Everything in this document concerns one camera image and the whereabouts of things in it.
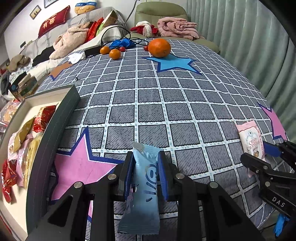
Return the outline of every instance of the wall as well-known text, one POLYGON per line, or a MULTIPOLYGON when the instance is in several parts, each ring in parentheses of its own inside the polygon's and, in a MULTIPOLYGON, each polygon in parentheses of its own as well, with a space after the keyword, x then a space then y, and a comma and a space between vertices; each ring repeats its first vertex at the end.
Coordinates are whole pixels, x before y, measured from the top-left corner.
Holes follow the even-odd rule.
POLYGON ((0 37, 0 66, 4 62, 6 62, 7 59, 8 59, 8 54, 7 54, 7 51, 6 51, 4 36, 2 35, 0 37))
POLYGON ((4 32, 5 44, 9 59, 20 53, 20 45, 24 41, 28 43, 30 40, 35 40, 38 37, 41 24, 44 22, 44 20, 48 19, 56 12, 70 5, 70 17, 74 17, 76 14, 74 12, 74 7, 72 7, 74 5, 73 3, 75 3, 74 0, 59 0, 45 9, 44 0, 32 0, 12 20, 4 32), (40 6, 41 11, 33 20, 30 17, 30 13, 37 5, 40 6))
MULTIPOLYGON (((137 5, 141 2, 146 2, 149 0, 137 1, 137 5)), ((185 0, 162 0, 177 3, 179 5, 185 5, 185 0)), ((74 6, 78 0, 59 0, 54 4, 50 5, 46 9, 44 8, 44 0, 32 0, 10 23, 8 28, 4 33, 5 44, 9 58, 13 58, 15 55, 19 54, 21 51, 20 45, 26 41, 28 43, 30 40, 35 40, 38 37, 38 32, 41 24, 44 20, 48 19, 50 16, 54 15, 56 12, 62 10, 66 6, 70 5, 70 17, 76 16, 74 12, 74 6), (33 20, 30 17, 30 13, 33 9, 39 5, 41 12, 33 20)), ((99 7, 109 7, 112 6, 118 10, 123 19, 126 20, 130 14, 135 0, 98 0, 99 7)), ((127 27, 131 28, 134 25, 135 11, 131 15, 127 22, 127 27)))

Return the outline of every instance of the green sofa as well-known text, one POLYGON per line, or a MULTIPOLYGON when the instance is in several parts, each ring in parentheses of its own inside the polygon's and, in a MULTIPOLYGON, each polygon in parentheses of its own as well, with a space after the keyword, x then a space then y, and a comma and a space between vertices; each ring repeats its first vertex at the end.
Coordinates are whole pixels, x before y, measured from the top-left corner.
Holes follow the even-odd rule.
MULTIPOLYGON (((174 3, 168 3, 168 2, 143 2, 140 3, 137 6, 136 13, 135 13, 135 25, 138 22, 141 21, 148 21, 154 26, 157 26, 157 21, 160 18, 164 17, 177 17, 177 18, 185 18, 189 19, 186 11, 181 6, 174 4, 174 3)), ((137 37, 141 39, 145 39, 146 37, 142 34, 138 33, 132 33, 132 37, 137 37)), ((174 37, 164 37, 164 39, 180 39, 180 38, 174 38, 174 37)), ((219 47, 211 41, 208 41, 206 39, 196 39, 193 40, 193 42, 204 45, 208 47, 209 49, 215 51, 216 53, 219 53, 219 47)))

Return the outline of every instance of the orange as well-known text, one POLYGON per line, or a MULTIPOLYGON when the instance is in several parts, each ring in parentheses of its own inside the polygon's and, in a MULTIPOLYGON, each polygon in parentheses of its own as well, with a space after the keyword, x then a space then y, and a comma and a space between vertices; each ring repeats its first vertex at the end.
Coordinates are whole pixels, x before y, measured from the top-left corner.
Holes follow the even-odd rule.
POLYGON ((100 54, 109 54, 110 53, 110 48, 108 46, 104 46, 103 48, 100 49, 100 54))
POLYGON ((154 39, 149 43, 148 51, 156 58, 163 58, 170 53, 170 44, 165 39, 154 39))
POLYGON ((119 59, 121 52, 118 49, 112 49, 109 53, 109 57, 113 60, 119 59))

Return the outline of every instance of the green curtain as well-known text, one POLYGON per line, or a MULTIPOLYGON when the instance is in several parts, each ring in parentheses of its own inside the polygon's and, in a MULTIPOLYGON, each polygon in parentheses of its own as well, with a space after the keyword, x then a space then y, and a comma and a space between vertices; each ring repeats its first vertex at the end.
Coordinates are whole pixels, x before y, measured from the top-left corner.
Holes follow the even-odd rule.
POLYGON ((259 0, 187 0, 185 10, 266 97, 296 142, 296 51, 274 14, 259 0))

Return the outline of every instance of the power outlet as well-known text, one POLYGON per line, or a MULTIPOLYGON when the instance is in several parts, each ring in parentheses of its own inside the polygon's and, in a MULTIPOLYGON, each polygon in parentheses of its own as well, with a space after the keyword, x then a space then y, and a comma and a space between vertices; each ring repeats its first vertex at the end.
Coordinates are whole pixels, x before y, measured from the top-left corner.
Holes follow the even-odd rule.
POLYGON ((20 48, 24 47, 26 44, 26 41, 24 41, 21 45, 20 45, 20 48))

